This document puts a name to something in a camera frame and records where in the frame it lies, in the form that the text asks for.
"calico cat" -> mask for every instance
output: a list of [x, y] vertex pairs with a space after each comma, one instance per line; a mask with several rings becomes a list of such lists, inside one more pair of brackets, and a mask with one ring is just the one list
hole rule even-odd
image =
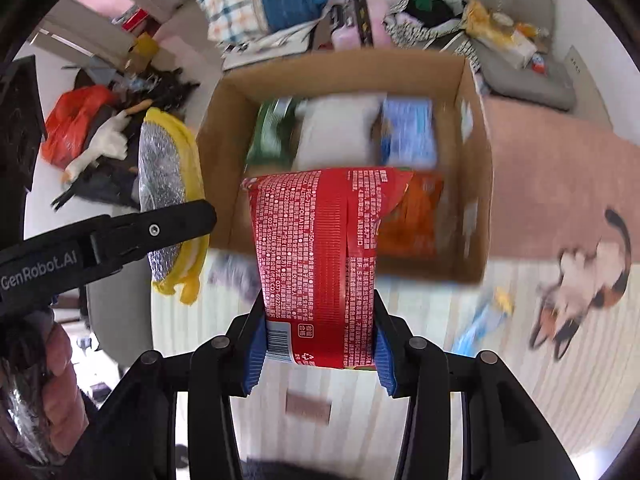
[[566, 353], [589, 309], [610, 308], [626, 291], [631, 269], [629, 231], [613, 209], [608, 208], [604, 216], [607, 223], [620, 232], [624, 252], [619, 244], [603, 241], [591, 254], [581, 249], [563, 250], [559, 256], [559, 281], [541, 289], [540, 313], [529, 347], [539, 348], [551, 339], [556, 361]]

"blue gripper pad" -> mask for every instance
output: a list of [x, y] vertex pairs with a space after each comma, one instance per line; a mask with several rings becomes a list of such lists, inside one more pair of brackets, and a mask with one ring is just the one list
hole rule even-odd
[[378, 379], [382, 387], [386, 388], [387, 394], [392, 396], [397, 386], [396, 376], [394, 375], [394, 359], [382, 330], [376, 329], [374, 343], [373, 362], [376, 364]]
[[262, 371], [266, 353], [267, 325], [263, 315], [258, 323], [258, 328], [255, 330], [254, 338], [251, 339], [248, 355], [244, 361], [244, 381], [242, 381], [242, 389], [247, 395], [251, 393], [252, 388], [258, 384], [260, 380], [260, 372]]

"metal bolt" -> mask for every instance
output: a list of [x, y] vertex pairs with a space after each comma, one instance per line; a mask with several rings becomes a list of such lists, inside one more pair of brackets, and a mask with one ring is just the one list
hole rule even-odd
[[427, 340], [419, 335], [414, 335], [409, 339], [409, 346], [416, 350], [422, 350], [423, 348], [427, 348]]
[[484, 352], [482, 352], [480, 354], [480, 358], [488, 365], [495, 365], [498, 362], [498, 356], [495, 353], [491, 352], [491, 350], [485, 350]]
[[142, 354], [140, 360], [142, 361], [143, 365], [152, 365], [153, 363], [158, 361], [159, 355], [160, 353], [156, 352], [155, 350], [148, 350]]
[[213, 341], [211, 341], [213, 348], [226, 348], [229, 346], [229, 343], [231, 343], [231, 341], [229, 341], [226, 335], [217, 335], [213, 338]]

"light blue package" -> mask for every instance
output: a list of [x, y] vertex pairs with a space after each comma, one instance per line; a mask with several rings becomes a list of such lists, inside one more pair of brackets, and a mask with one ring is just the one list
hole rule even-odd
[[433, 170], [438, 163], [431, 124], [433, 104], [425, 98], [388, 97], [382, 105], [382, 163]]

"striped tablecloth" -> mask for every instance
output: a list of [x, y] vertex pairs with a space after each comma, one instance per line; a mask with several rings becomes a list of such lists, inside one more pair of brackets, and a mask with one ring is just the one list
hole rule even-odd
[[[154, 346], [165, 356], [195, 350], [224, 333], [250, 304], [223, 286], [207, 285], [211, 258], [196, 304], [152, 295]], [[473, 317], [479, 294], [502, 286], [515, 302], [513, 317], [482, 343], [496, 351], [522, 383], [572, 456], [605, 446], [640, 383], [640, 274], [631, 272], [618, 306], [591, 312], [567, 354], [556, 363], [552, 347], [528, 348], [540, 283], [558, 280], [557, 264], [492, 260], [478, 288], [381, 278], [376, 288], [391, 314], [404, 317], [415, 335], [445, 350]], [[327, 426], [285, 414], [286, 391], [331, 402]], [[178, 401], [177, 441], [186, 442], [186, 394]], [[406, 415], [405, 399], [386, 396], [375, 372], [333, 370], [267, 360], [247, 399], [233, 399], [241, 457], [284, 460], [349, 478], [392, 478]], [[462, 422], [452, 398], [450, 474], [460, 478]]]

